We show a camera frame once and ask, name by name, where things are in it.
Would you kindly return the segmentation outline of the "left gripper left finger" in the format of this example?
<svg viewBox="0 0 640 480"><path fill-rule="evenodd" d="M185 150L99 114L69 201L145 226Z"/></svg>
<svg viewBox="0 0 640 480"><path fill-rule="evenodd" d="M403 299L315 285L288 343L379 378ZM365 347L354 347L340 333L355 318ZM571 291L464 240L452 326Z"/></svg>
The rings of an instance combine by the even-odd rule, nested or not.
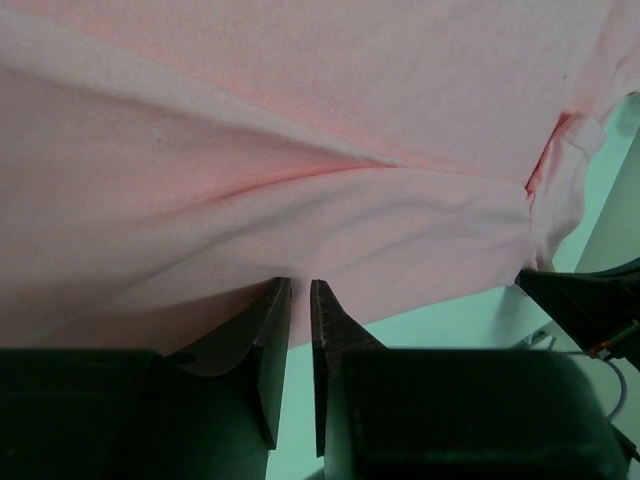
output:
<svg viewBox="0 0 640 480"><path fill-rule="evenodd" d="M170 355L5 349L5 479L262 479L277 443L292 286Z"/></svg>

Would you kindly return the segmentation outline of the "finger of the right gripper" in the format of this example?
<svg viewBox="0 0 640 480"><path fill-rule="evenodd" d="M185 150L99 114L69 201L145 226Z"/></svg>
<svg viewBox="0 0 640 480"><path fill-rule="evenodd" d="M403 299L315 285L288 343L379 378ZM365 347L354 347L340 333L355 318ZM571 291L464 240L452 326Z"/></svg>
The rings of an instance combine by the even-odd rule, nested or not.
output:
<svg viewBox="0 0 640 480"><path fill-rule="evenodd" d="M595 273L523 270L516 284L593 358L639 358L639 261Z"/></svg>

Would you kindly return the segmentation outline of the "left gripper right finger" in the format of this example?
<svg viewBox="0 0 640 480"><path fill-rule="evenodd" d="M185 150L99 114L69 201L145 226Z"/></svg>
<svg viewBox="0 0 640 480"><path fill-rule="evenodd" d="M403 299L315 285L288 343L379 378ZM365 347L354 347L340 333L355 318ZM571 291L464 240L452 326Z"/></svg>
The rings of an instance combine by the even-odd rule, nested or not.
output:
<svg viewBox="0 0 640 480"><path fill-rule="evenodd" d="M400 349L310 288L316 453L328 479L624 479L629 445L563 354Z"/></svg>

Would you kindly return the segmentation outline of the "pink t shirt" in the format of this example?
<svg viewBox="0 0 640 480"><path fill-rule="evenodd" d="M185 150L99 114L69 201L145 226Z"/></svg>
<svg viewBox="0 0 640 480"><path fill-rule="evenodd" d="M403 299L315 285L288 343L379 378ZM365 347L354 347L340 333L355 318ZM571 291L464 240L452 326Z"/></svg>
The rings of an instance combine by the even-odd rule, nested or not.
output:
<svg viewBox="0 0 640 480"><path fill-rule="evenodd" d="M549 268L635 1L5 1L1 344L173 352L294 282L368 323Z"/></svg>

